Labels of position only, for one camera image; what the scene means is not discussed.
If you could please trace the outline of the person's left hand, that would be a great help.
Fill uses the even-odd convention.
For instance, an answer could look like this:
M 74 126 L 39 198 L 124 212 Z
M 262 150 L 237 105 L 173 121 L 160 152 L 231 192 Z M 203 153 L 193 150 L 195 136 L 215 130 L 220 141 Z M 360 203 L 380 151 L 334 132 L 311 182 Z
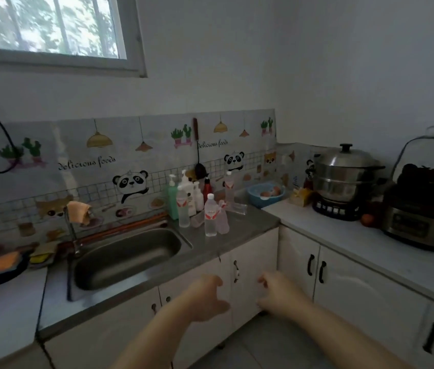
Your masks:
M 177 297 L 178 308 L 183 311 L 185 320 L 189 323 L 206 322 L 218 316 L 215 314 L 218 289 L 223 280 L 216 274 L 204 274 L 194 281 L 187 290 Z

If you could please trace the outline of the person's right hand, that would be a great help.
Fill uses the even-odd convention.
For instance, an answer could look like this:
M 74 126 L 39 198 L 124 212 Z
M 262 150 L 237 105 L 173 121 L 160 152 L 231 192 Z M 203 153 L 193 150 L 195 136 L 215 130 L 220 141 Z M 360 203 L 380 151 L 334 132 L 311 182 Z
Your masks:
M 271 300 L 272 310 L 266 310 L 271 314 L 295 321 L 313 305 L 307 294 L 279 271 L 264 272 L 258 282 L 266 289 L 259 299 Z

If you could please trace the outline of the person's right forearm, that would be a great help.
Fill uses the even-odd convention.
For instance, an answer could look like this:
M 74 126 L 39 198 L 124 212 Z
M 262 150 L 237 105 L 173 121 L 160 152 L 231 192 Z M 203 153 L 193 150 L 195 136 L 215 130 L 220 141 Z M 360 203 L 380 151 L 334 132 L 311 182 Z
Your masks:
M 338 369 L 414 369 L 342 318 L 308 300 L 295 321 Z

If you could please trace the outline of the person's left forearm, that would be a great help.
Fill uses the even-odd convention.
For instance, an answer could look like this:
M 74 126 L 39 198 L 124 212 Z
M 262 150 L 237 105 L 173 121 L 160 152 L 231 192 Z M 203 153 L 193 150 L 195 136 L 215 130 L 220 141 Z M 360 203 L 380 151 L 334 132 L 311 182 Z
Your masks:
M 193 317 L 191 303 L 175 300 L 163 307 L 110 369 L 170 369 Z

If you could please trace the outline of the clear pinkish plastic bottle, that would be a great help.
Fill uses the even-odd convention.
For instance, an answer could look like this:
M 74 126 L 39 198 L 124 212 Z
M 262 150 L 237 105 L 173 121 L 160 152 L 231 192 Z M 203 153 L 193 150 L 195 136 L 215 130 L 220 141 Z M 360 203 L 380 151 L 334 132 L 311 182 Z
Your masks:
M 226 213 L 226 202 L 224 200 L 219 201 L 218 215 L 216 216 L 216 231 L 220 235 L 225 235 L 229 233 L 230 226 L 228 222 L 228 217 Z

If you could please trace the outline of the red label water bottle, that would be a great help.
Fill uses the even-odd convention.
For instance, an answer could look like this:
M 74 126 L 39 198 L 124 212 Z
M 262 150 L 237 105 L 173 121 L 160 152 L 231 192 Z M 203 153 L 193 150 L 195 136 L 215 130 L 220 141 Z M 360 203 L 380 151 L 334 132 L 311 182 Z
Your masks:
M 179 226 L 181 228 L 188 228 L 190 226 L 189 216 L 189 198 L 191 194 L 188 193 L 183 184 L 177 187 L 176 203 L 178 211 Z
M 219 210 L 220 207 L 214 199 L 214 194 L 208 193 L 204 204 L 204 229 L 207 237 L 216 236 L 216 217 Z
M 224 177 L 225 204 L 230 207 L 235 202 L 235 180 L 232 171 L 227 171 Z

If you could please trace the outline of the blue bowl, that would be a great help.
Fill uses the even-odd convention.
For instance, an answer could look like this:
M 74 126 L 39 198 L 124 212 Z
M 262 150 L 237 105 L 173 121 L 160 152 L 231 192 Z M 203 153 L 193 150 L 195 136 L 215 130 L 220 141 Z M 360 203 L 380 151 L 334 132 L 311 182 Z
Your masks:
M 271 197 L 267 200 L 261 199 L 260 193 L 263 191 L 270 191 L 273 188 L 273 186 L 279 186 L 282 190 L 282 194 L 277 197 Z M 276 184 L 274 182 L 259 183 L 246 188 L 246 193 L 247 193 L 247 198 L 249 203 L 259 209 L 262 209 L 264 207 L 270 206 L 272 204 L 281 201 L 285 196 L 285 192 L 286 192 L 285 186 Z

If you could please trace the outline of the stainless steel sink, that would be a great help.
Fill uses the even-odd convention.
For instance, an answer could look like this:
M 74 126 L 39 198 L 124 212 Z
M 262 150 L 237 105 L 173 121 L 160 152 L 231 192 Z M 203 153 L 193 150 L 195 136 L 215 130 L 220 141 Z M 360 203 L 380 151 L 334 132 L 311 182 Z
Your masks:
M 167 220 L 96 240 L 68 258 L 67 300 L 76 302 L 133 276 L 148 278 L 150 269 L 192 249 Z

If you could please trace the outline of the small white bottle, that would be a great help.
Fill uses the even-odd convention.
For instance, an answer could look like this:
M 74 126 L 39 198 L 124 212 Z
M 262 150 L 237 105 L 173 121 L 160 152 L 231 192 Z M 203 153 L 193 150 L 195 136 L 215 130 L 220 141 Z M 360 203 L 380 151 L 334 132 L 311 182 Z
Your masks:
M 204 210 L 204 195 L 200 189 L 200 182 L 197 180 L 193 182 L 193 198 L 196 212 Z

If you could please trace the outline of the yellow box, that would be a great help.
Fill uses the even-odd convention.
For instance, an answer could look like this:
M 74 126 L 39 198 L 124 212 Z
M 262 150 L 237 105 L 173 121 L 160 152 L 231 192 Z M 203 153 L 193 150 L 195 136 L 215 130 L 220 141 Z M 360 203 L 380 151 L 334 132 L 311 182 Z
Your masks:
M 314 191 L 308 188 L 294 188 L 289 195 L 289 201 L 299 207 L 307 207 L 314 196 Z

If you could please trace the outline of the green soap bottle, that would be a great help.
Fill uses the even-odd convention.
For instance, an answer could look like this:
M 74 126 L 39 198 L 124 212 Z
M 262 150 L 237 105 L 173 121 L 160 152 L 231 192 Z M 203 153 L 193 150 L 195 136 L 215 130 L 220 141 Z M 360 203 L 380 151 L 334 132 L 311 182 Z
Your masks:
M 176 176 L 174 174 L 169 174 L 169 183 L 166 189 L 166 209 L 169 216 L 173 220 L 178 220 L 178 205 L 177 205 L 177 192 L 178 185 L 176 182 Z

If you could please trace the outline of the black induction cooker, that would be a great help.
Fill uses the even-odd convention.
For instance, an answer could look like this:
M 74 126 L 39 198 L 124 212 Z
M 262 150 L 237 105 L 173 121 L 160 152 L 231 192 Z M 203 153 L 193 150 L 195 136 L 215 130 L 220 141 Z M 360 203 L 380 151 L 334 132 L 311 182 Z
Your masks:
M 360 220 L 365 212 L 366 203 L 360 200 L 336 202 L 316 195 L 312 199 L 312 208 L 315 212 L 323 216 L 353 222 Z

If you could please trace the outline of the white pump bottle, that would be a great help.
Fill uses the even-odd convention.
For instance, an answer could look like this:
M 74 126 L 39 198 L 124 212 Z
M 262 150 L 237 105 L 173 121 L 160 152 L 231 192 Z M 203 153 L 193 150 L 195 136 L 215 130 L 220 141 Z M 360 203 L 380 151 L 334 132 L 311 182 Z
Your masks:
M 194 185 L 193 182 L 186 175 L 187 170 L 182 170 L 182 178 L 178 185 L 178 187 L 182 188 L 182 191 L 185 193 L 186 203 L 188 206 L 189 217 L 196 215 L 196 205 L 195 205 L 195 197 L 194 197 Z

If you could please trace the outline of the small dark panda bottle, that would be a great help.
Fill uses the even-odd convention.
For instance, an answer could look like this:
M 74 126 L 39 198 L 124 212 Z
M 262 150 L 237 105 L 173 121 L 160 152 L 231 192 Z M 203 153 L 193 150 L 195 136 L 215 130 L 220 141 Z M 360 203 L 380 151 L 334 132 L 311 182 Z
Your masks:
M 315 164 L 312 159 L 308 159 L 306 161 L 305 174 L 306 174 L 306 178 L 303 184 L 303 188 L 314 191 L 313 180 L 315 174 Z

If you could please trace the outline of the dark hanging ladle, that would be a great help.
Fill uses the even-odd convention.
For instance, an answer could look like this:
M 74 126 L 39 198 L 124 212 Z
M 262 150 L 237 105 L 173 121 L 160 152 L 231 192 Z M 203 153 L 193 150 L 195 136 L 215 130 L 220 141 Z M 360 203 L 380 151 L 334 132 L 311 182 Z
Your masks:
M 208 173 L 206 171 L 206 167 L 200 161 L 200 146 L 199 146 L 199 129 L 198 129 L 198 121 L 197 118 L 194 117 L 192 119 L 193 122 L 193 130 L 195 135 L 195 144 L 197 149 L 197 162 L 194 167 L 195 177 L 197 180 L 201 180 L 207 177 Z

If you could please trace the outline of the stainless steel steamer pot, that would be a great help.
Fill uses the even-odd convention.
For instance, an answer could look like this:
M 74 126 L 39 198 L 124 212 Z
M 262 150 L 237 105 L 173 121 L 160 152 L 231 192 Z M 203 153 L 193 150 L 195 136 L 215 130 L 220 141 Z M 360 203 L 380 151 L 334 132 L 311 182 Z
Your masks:
M 353 202 L 366 195 L 376 182 L 378 171 L 385 169 L 370 153 L 341 143 L 326 148 L 313 158 L 313 188 L 322 198 L 339 203 Z

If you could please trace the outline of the metal faucet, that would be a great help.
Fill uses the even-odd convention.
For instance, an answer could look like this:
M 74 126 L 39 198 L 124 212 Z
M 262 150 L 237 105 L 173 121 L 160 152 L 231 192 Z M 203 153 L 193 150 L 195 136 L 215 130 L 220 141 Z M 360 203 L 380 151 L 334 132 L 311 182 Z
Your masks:
M 81 256 L 81 247 L 82 247 L 82 243 L 79 242 L 79 239 L 76 235 L 75 229 L 74 229 L 74 221 L 73 221 L 73 217 L 72 215 L 69 213 L 68 211 L 68 207 L 65 206 L 64 207 L 64 217 L 66 220 L 66 225 L 68 227 L 68 231 L 71 237 L 71 242 L 73 245 L 73 255 L 78 258 Z

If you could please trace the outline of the orange cloth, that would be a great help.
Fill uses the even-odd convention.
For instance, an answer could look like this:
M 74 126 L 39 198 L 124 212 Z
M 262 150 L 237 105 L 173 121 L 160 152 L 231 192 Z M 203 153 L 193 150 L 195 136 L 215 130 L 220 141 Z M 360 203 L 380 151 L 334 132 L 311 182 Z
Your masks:
M 91 222 L 91 206 L 79 201 L 69 201 L 66 205 L 66 217 L 68 223 L 88 226 Z

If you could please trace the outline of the silver electric pressure cooker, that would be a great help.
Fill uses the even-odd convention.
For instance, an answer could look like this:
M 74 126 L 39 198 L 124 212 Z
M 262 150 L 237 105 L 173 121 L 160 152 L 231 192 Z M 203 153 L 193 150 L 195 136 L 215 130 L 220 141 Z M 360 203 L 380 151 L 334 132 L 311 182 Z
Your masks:
M 434 193 L 415 186 L 390 186 L 384 193 L 380 229 L 414 247 L 434 251 Z

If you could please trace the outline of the cartoon panda backsplash sticker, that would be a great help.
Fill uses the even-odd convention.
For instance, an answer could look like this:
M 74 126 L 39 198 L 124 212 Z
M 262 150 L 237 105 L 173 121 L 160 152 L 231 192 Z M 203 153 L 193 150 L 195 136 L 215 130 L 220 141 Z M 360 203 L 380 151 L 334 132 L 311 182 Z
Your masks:
M 18 163 L 0 174 L 0 252 L 71 239 L 67 201 L 91 205 L 86 237 L 168 210 L 170 175 L 194 178 L 200 161 L 223 193 L 263 181 L 291 187 L 305 177 L 311 148 L 279 144 L 273 109 L 6 124 Z

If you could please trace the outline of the orange pad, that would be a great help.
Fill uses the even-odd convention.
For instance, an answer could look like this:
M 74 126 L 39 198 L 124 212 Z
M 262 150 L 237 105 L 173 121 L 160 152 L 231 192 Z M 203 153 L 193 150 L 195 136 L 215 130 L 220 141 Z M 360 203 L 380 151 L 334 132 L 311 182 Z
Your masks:
M 0 256 L 0 273 L 16 269 L 22 260 L 21 253 L 14 251 Z

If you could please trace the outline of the white framed window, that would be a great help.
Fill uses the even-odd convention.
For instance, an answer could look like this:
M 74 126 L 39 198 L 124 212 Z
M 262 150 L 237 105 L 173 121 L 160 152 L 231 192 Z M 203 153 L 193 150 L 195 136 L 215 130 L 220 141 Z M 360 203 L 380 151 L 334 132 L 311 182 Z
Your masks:
M 0 0 L 0 64 L 145 78 L 136 0 Z

